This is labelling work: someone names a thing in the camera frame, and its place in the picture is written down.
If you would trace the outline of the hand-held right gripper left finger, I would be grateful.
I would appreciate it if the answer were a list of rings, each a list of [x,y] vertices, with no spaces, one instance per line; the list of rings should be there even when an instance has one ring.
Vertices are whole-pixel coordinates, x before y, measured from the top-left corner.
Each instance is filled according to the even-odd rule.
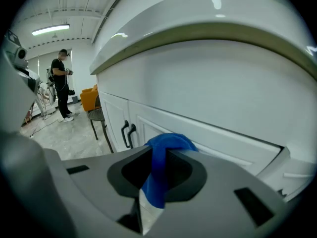
[[[63,161],[80,192],[115,223],[143,233],[140,190],[151,172],[152,149]]]

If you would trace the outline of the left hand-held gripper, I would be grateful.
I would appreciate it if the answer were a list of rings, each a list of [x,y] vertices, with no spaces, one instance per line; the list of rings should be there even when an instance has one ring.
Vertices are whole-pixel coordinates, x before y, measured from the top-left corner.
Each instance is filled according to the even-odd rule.
[[[20,78],[34,94],[37,94],[40,77],[29,69],[29,62],[26,59],[27,50],[21,46],[18,36],[10,29],[7,29],[4,35],[3,50]]]

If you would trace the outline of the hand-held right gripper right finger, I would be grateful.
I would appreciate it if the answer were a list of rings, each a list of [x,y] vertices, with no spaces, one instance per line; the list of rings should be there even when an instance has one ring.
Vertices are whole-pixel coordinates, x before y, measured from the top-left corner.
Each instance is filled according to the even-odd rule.
[[[266,237],[283,220],[282,197],[242,167],[195,151],[172,153],[201,164],[207,180],[192,199],[167,203],[148,237]]]

